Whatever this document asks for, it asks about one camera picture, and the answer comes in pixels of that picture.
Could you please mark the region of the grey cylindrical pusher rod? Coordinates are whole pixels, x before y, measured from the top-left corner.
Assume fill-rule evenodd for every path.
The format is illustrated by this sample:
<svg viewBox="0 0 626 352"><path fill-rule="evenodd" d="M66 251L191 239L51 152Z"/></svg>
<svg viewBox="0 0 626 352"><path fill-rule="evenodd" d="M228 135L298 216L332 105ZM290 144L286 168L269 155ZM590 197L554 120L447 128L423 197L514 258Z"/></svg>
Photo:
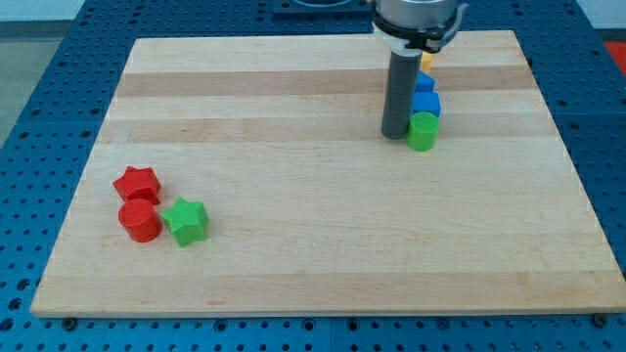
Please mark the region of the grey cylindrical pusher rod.
<svg viewBox="0 0 626 352"><path fill-rule="evenodd" d="M380 128L387 139L399 140L407 133L421 60L422 54L390 56Z"/></svg>

